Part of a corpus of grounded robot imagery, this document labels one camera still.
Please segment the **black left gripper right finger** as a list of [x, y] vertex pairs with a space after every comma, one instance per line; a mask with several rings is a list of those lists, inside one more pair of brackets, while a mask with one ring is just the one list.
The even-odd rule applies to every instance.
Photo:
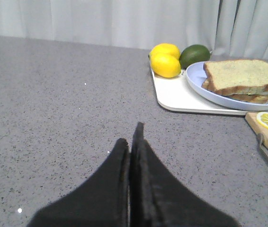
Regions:
[[175, 178], [136, 126], [130, 159], [132, 227], [237, 227], [230, 215], [202, 200]]

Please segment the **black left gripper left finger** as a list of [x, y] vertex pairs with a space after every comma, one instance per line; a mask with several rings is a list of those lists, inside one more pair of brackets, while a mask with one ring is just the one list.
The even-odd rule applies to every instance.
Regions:
[[129, 147], [118, 139], [97, 171], [77, 189], [40, 209], [30, 227], [126, 227]]

